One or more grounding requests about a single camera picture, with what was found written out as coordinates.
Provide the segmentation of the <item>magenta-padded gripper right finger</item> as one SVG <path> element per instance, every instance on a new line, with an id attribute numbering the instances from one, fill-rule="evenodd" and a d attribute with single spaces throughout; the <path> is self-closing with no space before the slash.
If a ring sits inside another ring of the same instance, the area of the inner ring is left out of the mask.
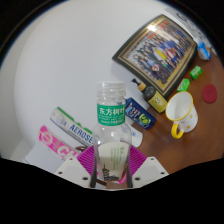
<path id="1" fill-rule="evenodd" d="M 127 186 L 140 188 L 168 175 L 168 172 L 155 157 L 147 157 L 131 147 L 127 169 Z"/>

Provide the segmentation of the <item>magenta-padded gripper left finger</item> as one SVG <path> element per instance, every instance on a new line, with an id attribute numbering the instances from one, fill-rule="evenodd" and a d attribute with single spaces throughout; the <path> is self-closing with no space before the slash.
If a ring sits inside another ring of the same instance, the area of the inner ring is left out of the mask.
<path id="1" fill-rule="evenodd" d="M 97 180 L 94 147 L 85 149 L 77 157 L 67 158 L 55 174 L 81 187 L 94 188 Z"/>

